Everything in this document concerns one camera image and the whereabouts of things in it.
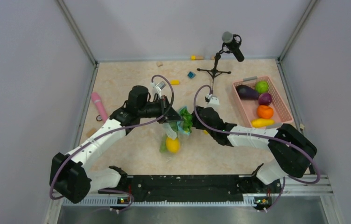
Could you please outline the orange tangerine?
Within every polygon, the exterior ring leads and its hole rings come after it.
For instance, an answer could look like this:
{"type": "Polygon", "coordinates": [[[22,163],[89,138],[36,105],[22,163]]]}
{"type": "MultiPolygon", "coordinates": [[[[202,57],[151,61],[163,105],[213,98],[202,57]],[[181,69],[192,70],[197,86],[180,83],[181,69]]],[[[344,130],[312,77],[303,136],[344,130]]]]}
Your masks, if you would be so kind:
{"type": "Polygon", "coordinates": [[[267,106],[267,105],[259,105],[256,114],[259,118],[262,119],[271,119],[274,115],[274,110],[273,108],[267,106]]]}

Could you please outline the dark purple eggplant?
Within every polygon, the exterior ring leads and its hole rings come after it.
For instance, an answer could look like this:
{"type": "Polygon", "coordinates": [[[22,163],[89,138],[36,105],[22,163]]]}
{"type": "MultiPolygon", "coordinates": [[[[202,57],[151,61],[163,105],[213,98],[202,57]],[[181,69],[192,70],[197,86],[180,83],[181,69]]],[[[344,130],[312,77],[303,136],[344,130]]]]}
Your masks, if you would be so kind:
{"type": "Polygon", "coordinates": [[[260,95],[255,89],[247,85],[239,85],[235,89],[240,99],[258,100],[260,95]]]}

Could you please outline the green lettuce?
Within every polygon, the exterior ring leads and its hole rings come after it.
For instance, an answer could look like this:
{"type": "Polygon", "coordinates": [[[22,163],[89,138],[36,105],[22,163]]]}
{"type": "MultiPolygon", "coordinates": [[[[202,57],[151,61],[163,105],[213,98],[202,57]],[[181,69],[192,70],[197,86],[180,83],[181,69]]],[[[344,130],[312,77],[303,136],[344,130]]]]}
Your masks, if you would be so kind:
{"type": "Polygon", "coordinates": [[[179,114],[182,117],[182,121],[179,122],[178,127],[179,131],[184,133],[185,135],[190,135],[192,132],[192,114],[188,112],[187,107],[183,107],[179,110],[179,114]]]}

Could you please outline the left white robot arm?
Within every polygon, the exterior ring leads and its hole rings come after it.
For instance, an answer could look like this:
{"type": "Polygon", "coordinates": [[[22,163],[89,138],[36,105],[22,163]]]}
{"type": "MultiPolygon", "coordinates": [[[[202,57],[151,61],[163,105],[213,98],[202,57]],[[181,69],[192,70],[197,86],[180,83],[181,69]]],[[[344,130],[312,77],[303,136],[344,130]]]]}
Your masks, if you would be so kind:
{"type": "Polygon", "coordinates": [[[73,203],[82,201],[90,192],[111,188],[121,193],[127,188],[125,173],[114,166],[91,171],[95,161],[116,141],[127,136],[134,128],[140,127],[141,119],[151,118],[152,122],[171,124],[182,121],[182,116],[172,107],[164,95],[150,93],[145,86],[134,86],[123,106],[115,110],[106,122],[82,145],[67,154],[56,154],[51,163],[50,198],[58,192],[73,203]]]}

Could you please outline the clear zip top bag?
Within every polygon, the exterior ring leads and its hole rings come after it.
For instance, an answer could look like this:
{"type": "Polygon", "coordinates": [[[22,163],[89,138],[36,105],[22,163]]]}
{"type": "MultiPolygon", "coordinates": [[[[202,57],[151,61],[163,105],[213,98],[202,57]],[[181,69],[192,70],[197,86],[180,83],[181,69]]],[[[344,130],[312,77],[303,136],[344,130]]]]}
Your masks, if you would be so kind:
{"type": "Polygon", "coordinates": [[[163,124],[163,128],[166,131],[162,140],[161,140],[161,144],[160,144],[160,148],[159,148],[159,152],[162,154],[170,154],[167,149],[166,149],[166,144],[165,144],[165,140],[167,137],[171,138],[171,139],[175,139],[178,138],[180,141],[180,144],[182,146],[182,140],[187,139],[188,136],[190,135],[185,135],[184,133],[179,131],[179,124],[180,121],[176,121],[176,122],[170,122],[170,123],[166,123],[163,124]]]}

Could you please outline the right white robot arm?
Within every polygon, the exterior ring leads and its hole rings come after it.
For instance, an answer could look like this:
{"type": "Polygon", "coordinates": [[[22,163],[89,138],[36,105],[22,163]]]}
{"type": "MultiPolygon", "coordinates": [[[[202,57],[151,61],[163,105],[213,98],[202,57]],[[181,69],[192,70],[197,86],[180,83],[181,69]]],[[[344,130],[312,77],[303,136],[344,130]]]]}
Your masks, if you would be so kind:
{"type": "Polygon", "coordinates": [[[259,166],[253,173],[252,188],[264,192],[275,180],[283,177],[302,178],[312,166],[317,148],[290,124],[278,128],[247,128],[224,122],[211,107],[196,106],[192,113],[193,127],[206,130],[220,145],[253,147],[271,152],[274,159],[259,166]]]}

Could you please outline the yellow lemon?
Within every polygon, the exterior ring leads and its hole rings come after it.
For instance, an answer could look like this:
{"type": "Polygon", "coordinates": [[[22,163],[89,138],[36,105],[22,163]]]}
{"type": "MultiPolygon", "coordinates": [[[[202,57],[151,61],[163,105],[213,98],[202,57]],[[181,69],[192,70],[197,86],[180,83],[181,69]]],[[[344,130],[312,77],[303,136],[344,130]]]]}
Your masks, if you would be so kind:
{"type": "Polygon", "coordinates": [[[180,151],[181,144],[178,138],[171,139],[169,137],[165,140],[166,149],[169,153],[176,154],[180,151]]]}

